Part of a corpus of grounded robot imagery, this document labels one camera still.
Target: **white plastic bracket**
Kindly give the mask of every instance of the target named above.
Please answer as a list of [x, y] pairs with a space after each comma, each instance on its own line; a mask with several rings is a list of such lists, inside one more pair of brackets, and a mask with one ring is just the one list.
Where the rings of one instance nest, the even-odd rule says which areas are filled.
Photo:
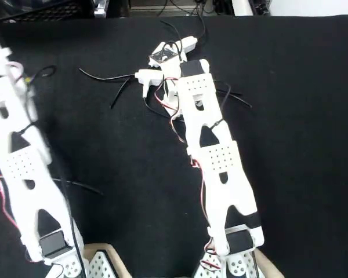
[[[228, 255], [220, 259], [217, 255], [205, 253], [201, 260], [208, 261], [216, 266], [219, 270], [209, 271], [201, 265], [195, 271], [193, 278], [257, 278], [254, 261], [251, 252]], [[257, 266], [259, 278], [265, 278], [263, 272]]]
[[117, 278], [104, 252], [98, 251], [89, 265], [89, 278]]
[[[67, 260], [74, 259], [76, 253], [67, 203], [49, 174], [47, 165], [52, 160], [44, 139], [37, 127], [30, 126], [31, 122], [37, 120], [35, 105], [31, 99], [28, 100], [29, 119], [24, 107], [27, 86], [23, 77], [19, 80], [14, 78], [18, 76], [18, 69], [8, 64], [6, 57], [9, 53], [8, 49], [1, 49], [0, 46], [0, 170], [8, 187], [10, 206], [21, 233], [21, 241], [26, 245], [32, 261], [44, 260], [48, 265], [67, 264]], [[20, 135], [29, 146], [12, 152], [12, 133], [22, 130], [25, 132]], [[44, 257], [39, 244], [40, 209], [47, 211], [60, 224], [65, 242], [72, 247], [53, 259]], [[76, 244], [82, 253], [84, 243], [76, 223], [73, 225]], [[79, 275], [80, 271], [79, 264], [74, 275]]]

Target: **perforated plastic plate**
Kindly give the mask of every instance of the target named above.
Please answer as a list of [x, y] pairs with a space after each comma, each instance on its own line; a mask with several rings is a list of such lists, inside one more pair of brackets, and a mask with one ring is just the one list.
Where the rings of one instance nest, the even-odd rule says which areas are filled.
[[89, 264], [89, 278], [117, 278], [104, 252], [95, 253]]
[[221, 173], [227, 171], [236, 164], [237, 145], [234, 141], [230, 144], [217, 144], [201, 148], [201, 152], [207, 161], [211, 162], [212, 170]]
[[[216, 255], [209, 255], [207, 253], [204, 254], [203, 260], [206, 260], [208, 262], [211, 262], [215, 265], [220, 265], [220, 261], [218, 260], [218, 256]], [[246, 277], [246, 278], [257, 278], [255, 266], [253, 262], [253, 258], [251, 256], [250, 252], [247, 252], [242, 255], [229, 255], [227, 257], [227, 264], [230, 273], [234, 277]], [[259, 278], [265, 278], [264, 274], [258, 267], [259, 271]], [[195, 272], [194, 278], [221, 278], [225, 277], [222, 276], [220, 271], [208, 271], [207, 269], [204, 269], [201, 265], [198, 266], [198, 269]]]

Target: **ventilation hole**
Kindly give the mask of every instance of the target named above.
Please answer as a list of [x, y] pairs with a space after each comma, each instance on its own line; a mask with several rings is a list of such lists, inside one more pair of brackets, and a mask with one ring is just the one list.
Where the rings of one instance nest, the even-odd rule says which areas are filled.
[[33, 190], [35, 188], [35, 181], [33, 181], [33, 180], [23, 180], [23, 181], [29, 190]]
[[219, 178], [222, 184], [226, 184], [226, 182], [228, 181], [228, 173], [227, 172], [219, 173]]
[[204, 110], [204, 106], [202, 104], [202, 101], [195, 101], [195, 96], [193, 96], [193, 101], [195, 102], [196, 109], [199, 111]]
[[0, 107], [0, 115], [3, 119], [7, 119], [9, 117], [8, 109], [6, 109], [6, 106]]
[[12, 132], [10, 135], [10, 153], [19, 151], [25, 147], [30, 146], [30, 143], [27, 142], [20, 134], [17, 132]]
[[217, 144], [219, 144], [219, 140], [218, 138], [216, 138], [213, 131], [207, 126], [203, 126], [201, 129], [200, 146], [208, 147], [208, 146], [213, 146]]

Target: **red and white wire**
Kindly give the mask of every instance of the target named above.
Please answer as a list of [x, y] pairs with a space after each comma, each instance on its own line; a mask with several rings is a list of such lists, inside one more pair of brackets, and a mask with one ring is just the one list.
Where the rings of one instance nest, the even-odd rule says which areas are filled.
[[174, 110], [174, 111], [177, 111], [178, 108], [173, 108], [171, 106], [169, 106], [168, 104], [164, 103], [162, 100], [160, 100], [160, 98], [157, 96], [157, 92], [160, 90], [160, 88], [162, 87], [162, 85], [164, 84], [164, 82], [166, 80], [178, 80], [178, 78], [174, 78], [174, 77], [166, 77], [163, 81], [161, 81], [161, 83], [158, 85], [158, 87], [156, 88], [155, 92], [154, 92], [154, 95], [155, 95], [155, 98], [156, 100], [163, 106], [163, 107], [166, 107], [166, 108], [169, 108], [171, 110]]
[[170, 117], [170, 121], [169, 124], [172, 128], [172, 130], [174, 131], [174, 133], [176, 134], [176, 136], [178, 137], [178, 140], [184, 144], [186, 144], [186, 140], [184, 140], [183, 138], [181, 138], [181, 136], [179, 136], [178, 132], [176, 131], [174, 124], [173, 124], [173, 118], [178, 114], [179, 112], [179, 96], [178, 96], [178, 108], [176, 110], [176, 112]]
[[220, 270], [220, 266], [219, 265], [215, 265], [211, 262], [208, 262], [204, 259], [200, 260], [200, 265], [205, 268], [208, 271], [214, 272], [214, 271], [218, 271]]
[[5, 205], [6, 205], [6, 197], [5, 197], [5, 191], [4, 187], [2, 185], [1, 179], [3, 178], [2, 175], [0, 175], [0, 195], [2, 199], [2, 212], [4, 213], [5, 217], [18, 229], [18, 225], [16, 221], [13, 219], [13, 217], [6, 211]]

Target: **red wire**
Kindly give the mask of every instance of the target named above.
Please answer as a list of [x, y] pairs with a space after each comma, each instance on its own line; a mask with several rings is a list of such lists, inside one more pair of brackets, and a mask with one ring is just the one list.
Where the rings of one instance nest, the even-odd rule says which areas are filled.
[[6, 211], [6, 208], [5, 208], [5, 204], [6, 204], [6, 200], [5, 200], [5, 192], [4, 192], [4, 189], [3, 189], [3, 186], [2, 186], [2, 182], [0, 180], [0, 195], [1, 195], [1, 199], [2, 199], [2, 212], [4, 213], [5, 217], [17, 228], [18, 228], [18, 225], [16, 223], [16, 221], [14, 221], [14, 219], [12, 218], [12, 216], [10, 216], [10, 214]]
[[203, 264], [207, 264], [207, 265], [211, 266], [212, 268], [220, 269], [220, 266], [219, 266], [219, 265], [212, 264], [211, 262], [205, 261], [205, 260], [203, 260], [203, 259], [201, 260], [201, 262], [202, 262]]
[[155, 98], [156, 100], [164, 107], [169, 108], [171, 110], [177, 110], [176, 108], [172, 108], [170, 106], [168, 106], [167, 104], [165, 104], [162, 100], [160, 100], [160, 98], [157, 96], [157, 92], [159, 91], [159, 89], [162, 87], [162, 85], [164, 84], [164, 82], [166, 80], [178, 80], [178, 78], [174, 78], [174, 77], [166, 77], [163, 81], [161, 81], [161, 83], [158, 85], [156, 91], [154, 92]]

